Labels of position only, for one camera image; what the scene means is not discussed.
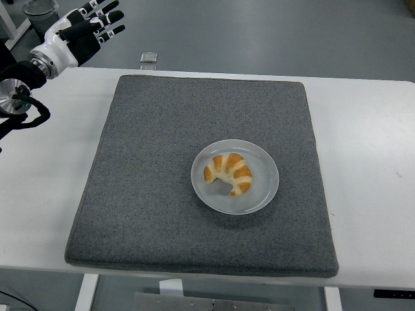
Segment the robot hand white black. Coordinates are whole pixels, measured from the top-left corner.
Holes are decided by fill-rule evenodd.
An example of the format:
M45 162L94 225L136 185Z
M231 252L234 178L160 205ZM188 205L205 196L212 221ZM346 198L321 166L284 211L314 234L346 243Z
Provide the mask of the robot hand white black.
M83 65L102 44L125 29L124 25L111 27L124 17L118 5L118 1L88 1L69 11L47 30L44 43L32 52L45 59L53 76Z

